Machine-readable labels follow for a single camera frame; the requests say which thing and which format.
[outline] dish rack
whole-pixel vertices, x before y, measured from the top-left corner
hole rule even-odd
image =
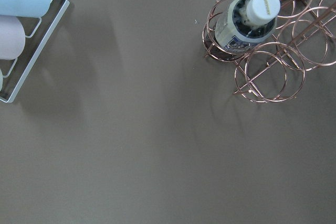
[[[256,103],[288,101],[297,97],[309,71],[336,64],[335,0],[280,0],[275,33],[242,55],[226,52],[215,39],[216,22],[232,1],[216,1],[202,39],[205,57],[235,65],[233,94]],[[322,51],[313,54],[317,49]]]
[[[69,4],[68,0],[50,0],[50,8],[43,17],[19,17],[25,30],[26,44],[22,54],[15,60],[0,60],[0,68],[3,72],[1,101],[5,103],[14,101]]]

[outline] bottle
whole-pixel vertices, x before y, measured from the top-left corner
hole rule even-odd
[[[275,30],[279,0],[234,0],[215,27],[218,44],[232,55],[243,54]]]

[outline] gray floor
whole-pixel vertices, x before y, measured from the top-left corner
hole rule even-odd
[[[70,1],[0,104],[1,224],[336,223],[336,67],[256,105],[203,58],[215,0]]]

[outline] white bottle cap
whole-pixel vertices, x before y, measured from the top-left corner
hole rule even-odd
[[[265,25],[278,16],[280,0],[251,0],[246,7],[249,21],[255,25]]]

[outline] gray table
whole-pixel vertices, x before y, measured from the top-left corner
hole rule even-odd
[[[336,222],[336,67],[257,105],[203,58],[215,0],[70,2],[0,104],[1,224]]]

